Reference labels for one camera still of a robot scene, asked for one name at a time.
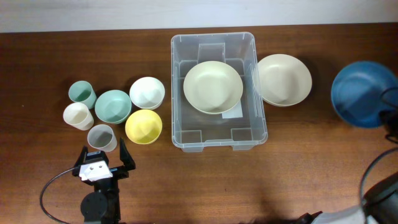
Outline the dark blue plate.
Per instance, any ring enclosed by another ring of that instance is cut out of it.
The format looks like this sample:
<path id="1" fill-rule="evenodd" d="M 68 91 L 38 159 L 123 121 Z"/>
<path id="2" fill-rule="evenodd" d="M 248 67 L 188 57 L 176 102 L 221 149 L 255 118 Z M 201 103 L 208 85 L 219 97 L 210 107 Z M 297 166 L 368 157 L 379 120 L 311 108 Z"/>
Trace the dark blue plate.
<path id="1" fill-rule="evenodd" d="M 343 68 L 331 88 L 331 103 L 338 116 L 359 128 L 382 126 L 379 113 L 392 111 L 397 92 L 382 93 L 397 86 L 397 76 L 386 66 L 358 61 Z"/>

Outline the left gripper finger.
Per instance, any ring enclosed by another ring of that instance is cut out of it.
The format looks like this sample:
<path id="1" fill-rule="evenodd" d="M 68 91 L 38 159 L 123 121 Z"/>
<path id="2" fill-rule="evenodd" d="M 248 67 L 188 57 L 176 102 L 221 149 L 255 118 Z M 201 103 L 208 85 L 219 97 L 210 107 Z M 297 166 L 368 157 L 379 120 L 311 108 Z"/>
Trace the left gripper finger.
<path id="1" fill-rule="evenodd" d="M 87 153 L 88 153 L 88 148 L 86 146 L 83 146 L 83 149 L 81 150 L 80 155 L 78 156 L 78 159 L 76 160 L 74 167 L 79 167 L 82 164 L 84 164 Z"/>
<path id="2" fill-rule="evenodd" d="M 130 155 L 123 138 L 120 138 L 119 140 L 119 157 L 121 162 L 123 163 L 121 169 L 126 171 L 136 169 L 136 163 L 134 162 L 134 159 Z"/>

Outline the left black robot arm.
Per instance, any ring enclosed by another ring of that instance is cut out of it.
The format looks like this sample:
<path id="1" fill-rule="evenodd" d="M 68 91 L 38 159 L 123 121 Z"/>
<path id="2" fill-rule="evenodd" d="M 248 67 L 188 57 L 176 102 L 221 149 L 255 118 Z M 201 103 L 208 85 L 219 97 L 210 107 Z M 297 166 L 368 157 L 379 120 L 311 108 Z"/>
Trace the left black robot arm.
<path id="1" fill-rule="evenodd" d="M 86 146 L 81 150 L 72 175 L 94 187 L 81 201 L 85 223 L 119 223 L 121 220 L 118 181 L 128 178 L 129 171 L 136 168 L 124 139 L 119 141 L 119 156 L 123 165 L 110 168 L 104 151 L 89 152 Z"/>

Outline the cream plate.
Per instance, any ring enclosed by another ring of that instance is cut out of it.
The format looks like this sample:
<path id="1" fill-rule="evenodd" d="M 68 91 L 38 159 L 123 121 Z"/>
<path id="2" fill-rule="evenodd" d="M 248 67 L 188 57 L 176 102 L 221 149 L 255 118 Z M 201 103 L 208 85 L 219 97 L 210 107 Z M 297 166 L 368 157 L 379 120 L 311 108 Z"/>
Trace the cream plate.
<path id="1" fill-rule="evenodd" d="M 230 110 L 240 101 L 243 89 L 239 73 L 232 66 L 218 61 L 197 64 L 183 81 L 187 101 L 205 114 L 221 114 Z"/>

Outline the beige plate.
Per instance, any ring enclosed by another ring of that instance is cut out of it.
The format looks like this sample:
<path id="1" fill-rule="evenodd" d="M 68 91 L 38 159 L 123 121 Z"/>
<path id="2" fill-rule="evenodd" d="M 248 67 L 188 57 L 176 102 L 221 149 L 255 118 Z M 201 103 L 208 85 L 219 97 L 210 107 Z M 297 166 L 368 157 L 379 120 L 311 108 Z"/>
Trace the beige plate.
<path id="1" fill-rule="evenodd" d="M 274 106 L 288 107 L 302 102 L 312 89 L 307 66 L 287 54 L 273 54 L 257 63 L 262 99 Z"/>

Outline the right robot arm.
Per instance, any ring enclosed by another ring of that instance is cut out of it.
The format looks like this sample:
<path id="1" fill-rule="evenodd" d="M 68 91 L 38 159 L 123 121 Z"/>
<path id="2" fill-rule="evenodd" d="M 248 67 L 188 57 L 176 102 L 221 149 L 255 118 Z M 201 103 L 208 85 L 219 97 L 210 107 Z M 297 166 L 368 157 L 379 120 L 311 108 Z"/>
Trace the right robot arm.
<path id="1" fill-rule="evenodd" d="M 388 149 L 378 155 L 366 168 L 359 183 L 359 205 L 335 213 L 305 213 L 294 223 L 397 223 L 397 173 L 382 179 L 367 192 L 364 184 L 370 172 L 386 156 L 397 152 Z"/>

